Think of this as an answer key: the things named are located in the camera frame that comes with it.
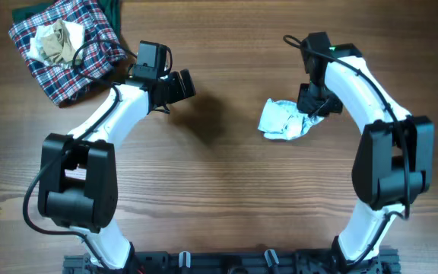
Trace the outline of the light blue striped baby pants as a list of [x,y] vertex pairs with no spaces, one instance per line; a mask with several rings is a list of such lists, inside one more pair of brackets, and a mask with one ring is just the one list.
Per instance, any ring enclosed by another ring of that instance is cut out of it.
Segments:
[[266,139],[290,141],[307,134],[324,120],[320,116],[309,117],[289,100],[267,99],[259,120],[258,130]]

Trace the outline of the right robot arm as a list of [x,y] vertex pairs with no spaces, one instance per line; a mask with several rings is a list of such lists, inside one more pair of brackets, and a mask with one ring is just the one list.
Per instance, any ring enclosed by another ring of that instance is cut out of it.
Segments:
[[354,44],[334,46],[325,32],[283,40],[300,50],[309,75],[297,109],[310,118],[347,110],[361,133],[351,171],[353,214],[330,249],[313,251],[310,261],[331,273],[394,273],[399,264],[380,244],[394,220],[407,221],[413,202],[430,188],[434,124],[394,101]]

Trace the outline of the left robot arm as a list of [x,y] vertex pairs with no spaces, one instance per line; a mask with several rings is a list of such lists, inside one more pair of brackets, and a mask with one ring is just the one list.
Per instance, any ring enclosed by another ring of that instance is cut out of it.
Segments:
[[52,133],[42,147],[41,168],[24,197],[24,220],[41,234],[72,235],[87,253],[66,256],[64,273],[136,273],[133,244],[114,219],[118,202],[115,151],[150,112],[195,96],[189,71],[172,70],[168,46],[141,41],[123,83],[92,116],[66,135]]

